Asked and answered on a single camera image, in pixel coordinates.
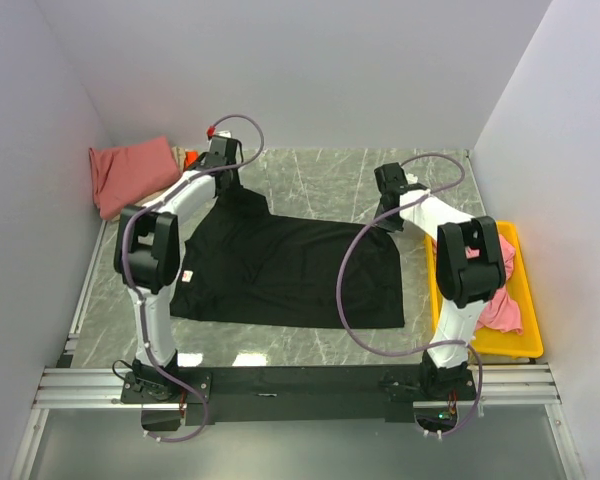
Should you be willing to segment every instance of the red cloth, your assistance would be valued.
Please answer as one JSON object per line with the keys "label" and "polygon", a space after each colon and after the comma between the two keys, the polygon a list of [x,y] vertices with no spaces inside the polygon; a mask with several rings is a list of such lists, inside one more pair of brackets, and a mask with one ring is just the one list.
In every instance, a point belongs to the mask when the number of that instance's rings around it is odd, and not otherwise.
{"label": "red cloth", "polygon": [[181,172],[166,137],[130,147],[89,149],[93,202],[111,220],[123,207],[173,185]]}

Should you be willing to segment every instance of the black bracket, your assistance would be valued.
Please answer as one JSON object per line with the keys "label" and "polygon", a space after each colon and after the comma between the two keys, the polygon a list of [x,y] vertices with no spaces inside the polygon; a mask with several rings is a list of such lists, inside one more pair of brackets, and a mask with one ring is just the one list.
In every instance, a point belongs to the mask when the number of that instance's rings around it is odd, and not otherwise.
{"label": "black bracket", "polygon": [[142,410],[142,429],[147,432],[175,432],[183,424],[180,410]]}
{"label": "black bracket", "polygon": [[[113,256],[113,268],[122,275],[122,239],[124,230],[131,217],[142,207],[128,205],[120,213],[116,250]],[[153,234],[152,243],[140,241],[141,237]],[[178,238],[178,217],[171,213],[147,212],[140,216],[131,229],[129,245],[129,266],[136,285],[148,288],[157,294],[165,285],[171,285],[180,267],[180,247]]]}
{"label": "black bracket", "polygon": [[[478,251],[467,258],[466,249]],[[436,281],[442,296],[458,308],[489,301],[506,281],[496,222],[491,217],[438,227]]]}
{"label": "black bracket", "polygon": [[[407,176],[399,163],[387,163],[376,168],[373,173],[376,176],[376,184],[380,191],[380,203],[375,216],[400,206],[400,196],[412,190],[426,190],[427,187],[421,183],[409,183]],[[378,226],[389,232],[402,231],[404,220],[396,213],[381,220]]]}
{"label": "black bracket", "polygon": [[[201,369],[181,369],[178,367],[177,355],[163,369],[177,379],[182,379],[187,385],[193,386],[198,392],[209,398],[211,389],[211,374]],[[137,359],[131,364],[131,371],[125,375],[124,388],[120,401],[122,403],[155,404],[155,403],[187,403],[198,404],[201,400],[187,393],[182,398],[183,389],[175,383],[167,380],[153,367],[140,363]]]}
{"label": "black bracket", "polygon": [[[235,138],[221,137],[214,135],[211,137],[209,151],[203,153],[197,162],[192,164],[196,170],[209,170],[211,168],[235,165],[237,155],[240,151],[242,155],[242,143]],[[216,178],[216,196],[221,195],[229,188],[240,187],[240,177],[237,170],[227,170],[219,172]]]}
{"label": "black bracket", "polygon": [[473,374],[467,362],[451,367],[439,368],[433,363],[429,352],[424,352],[420,362],[420,389],[428,398],[446,400],[447,395],[456,390],[464,395],[464,390],[472,391]]}

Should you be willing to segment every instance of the yellow tray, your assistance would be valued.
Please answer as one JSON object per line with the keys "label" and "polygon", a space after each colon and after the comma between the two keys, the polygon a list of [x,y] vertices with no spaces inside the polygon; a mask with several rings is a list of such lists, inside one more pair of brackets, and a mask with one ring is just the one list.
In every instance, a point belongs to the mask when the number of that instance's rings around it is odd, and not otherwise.
{"label": "yellow tray", "polygon": [[[502,333],[483,327],[476,332],[476,339],[471,342],[471,345],[480,353],[537,358],[542,355],[544,348],[542,347],[542,338],[538,329],[538,320],[536,319],[533,303],[531,302],[531,292],[529,291],[529,283],[527,282],[527,275],[524,270],[516,227],[509,222],[497,222],[497,225],[498,232],[516,249],[516,256],[513,259],[513,274],[507,281],[506,287],[511,298],[518,302],[518,306],[520,307],[523,334],[518,335],[515,332]],[[433,319],[433,329],[435,330],[440,318],[442,294],[438,290],[438,284],[436,283],[436,262],[431,237],[426,235],[424,244],[427,251],[427,268],[429,270],[431,317]]]}

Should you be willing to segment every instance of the pink towel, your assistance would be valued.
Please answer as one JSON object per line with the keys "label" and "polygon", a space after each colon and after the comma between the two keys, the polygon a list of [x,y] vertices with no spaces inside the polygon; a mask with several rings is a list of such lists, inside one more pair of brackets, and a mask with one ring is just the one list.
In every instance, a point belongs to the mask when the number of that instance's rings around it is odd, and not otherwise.
{"label": "pink towel", "polygon": [[123,207],[173,185],[181,172],[166,137],[130,147],[89,149],[93,202],[105,220]]}
{"label": "pink towel", "polygon": [[[499,235],[499,237],[502,259],[504,260],[504,270],[507,280],[509,280],[511,274],[513,274],[513,257],[516,256],[516,249],[502,235]],[[477,256],[477,250],[468,250],[468,258]],[[476,330],[482,327],[492,328],[504,333],[516,332],[518,335],[522,335],[520,308],[518,307],[518,303],[509,296],[506,286],[496,290],[494,297],[482,311],[482,315],[480,315],[476,325]]]}

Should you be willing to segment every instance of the gray marble tabletop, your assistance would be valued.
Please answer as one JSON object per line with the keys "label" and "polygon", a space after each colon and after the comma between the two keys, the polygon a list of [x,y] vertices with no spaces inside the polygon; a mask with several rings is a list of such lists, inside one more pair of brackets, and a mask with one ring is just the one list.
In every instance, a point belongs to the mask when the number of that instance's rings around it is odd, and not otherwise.
{"label": "gray marble tabletop", "polygon": [[[245,187],[264,194],[271,213],[320,220],[366,223],[373,218],[379,194],[373,170],[416,153],[400,149],[271,149],[241,170]],[[464,182],[441,193],[442,200],[472,215],[484,214],[468,152],[445,151],[467,170]],[[425,158],[408,172],[430,186],[451,182],[458,171],[450,162]],[[191,236],[212,206],[210,202],[180,228]],[[131,361],[136,349],[130,298],[113,270],[117,224],[108,224],[95,267],[93,287],[72,367],[110,367],[117,359]],[[385,350],[422,345],[432,336],[424,234],[411,226],[392,234],[400,251],[405,326],[364,330],[367,343]],[[362,365],[417,363],[420,355],[385,358],[367,352],[344,330],[303,329],[262,325],[197,322],[174,318],[173,334],[183,364],[231,365]]]}

